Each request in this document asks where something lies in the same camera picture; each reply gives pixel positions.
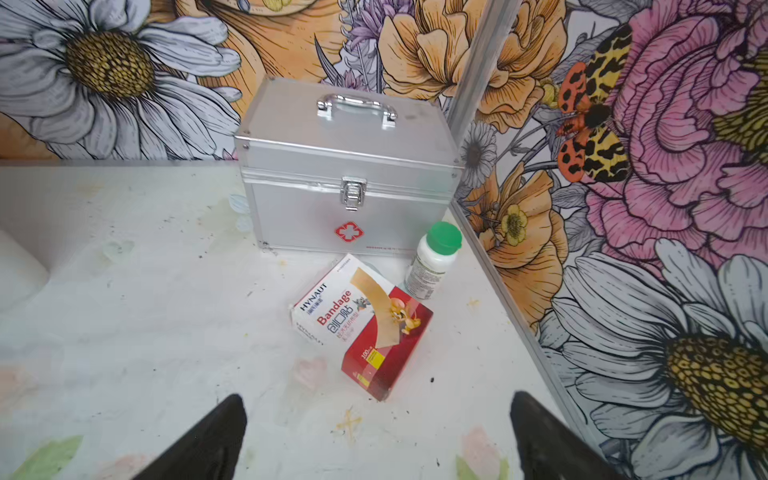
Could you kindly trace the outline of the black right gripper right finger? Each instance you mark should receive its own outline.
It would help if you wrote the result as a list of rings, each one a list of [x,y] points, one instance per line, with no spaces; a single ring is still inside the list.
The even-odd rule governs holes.
[[[515,392],[510,420],[525,480],[624,479],[529,393]]]

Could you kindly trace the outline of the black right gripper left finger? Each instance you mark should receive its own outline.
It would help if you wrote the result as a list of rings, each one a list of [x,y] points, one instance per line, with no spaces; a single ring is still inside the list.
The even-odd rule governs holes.
[[[233,479],[246,427],[243,399],[231,394],[134,479]]]

